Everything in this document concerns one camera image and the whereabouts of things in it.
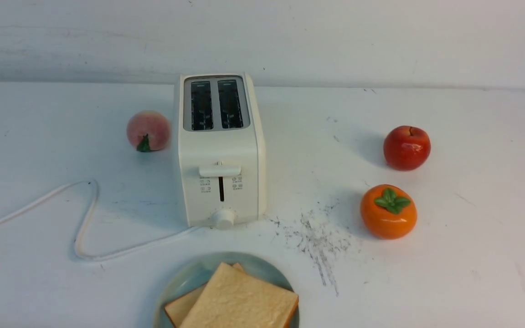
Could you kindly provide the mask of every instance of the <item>toaster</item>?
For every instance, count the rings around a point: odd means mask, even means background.
[[[267,154],[250,76],[181,75],[174,112],[180,216],[219,229],[258,220],[267,208]]]

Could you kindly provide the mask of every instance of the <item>persimmon calyx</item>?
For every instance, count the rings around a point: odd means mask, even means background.
[[[143,139],[141,139],[141,142],[137,145],[137,151],[140,152],[150,152],[151,147],[149,146],[149,135],[146,134],[143,136]]]
[[[400,214],[403,208],[410,205],[410,199],[396,196],[394,190],[386,188],[382,191],[382,196],[375,199],[374,203],[392,214]]]

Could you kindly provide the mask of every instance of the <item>toaster slot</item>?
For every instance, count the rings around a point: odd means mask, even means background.
[[[238,85],[235,79],[224,79],[217,83],[220,100],[222,128],[242,128],[242,111]]]
[[[213,129],[212,92],[210,81],[191,83],[191,129],[203,131]]]
[[[224,178],[218,177],[218,185],[220,187],[220,201],[224,201]]]

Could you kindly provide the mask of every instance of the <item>red apple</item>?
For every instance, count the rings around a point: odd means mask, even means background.
[[[127,124],[127,139],[140,152],[159,151],[171,138],[169,121],[154,110],[135,114]]]
[[[384,157],[396,170],[409,171],[421,166],[431,153],[429,135],[420,128],[402,125],[384,139]]]

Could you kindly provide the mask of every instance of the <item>white bread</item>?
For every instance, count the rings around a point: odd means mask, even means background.
[[[221,263],[180,328],[284,328],[296,293]]]
[[[242,268],[240,263],[235,263],[232,267],[236,270],[244,272],[244,268]],[[171,324],[173,324],[175,328],[179,327],[184,321],[190,309],[194,306],[196,301],[198,301],[198,297],[200,297],[205,287],[206,284],[192,290],[189,293],[182,295],[181,297],[178,297],[177,299],[167,303],[165,307],[163,307],[163,309],[165,310],[165,314],[167,315],[167,317],[171,321]]]

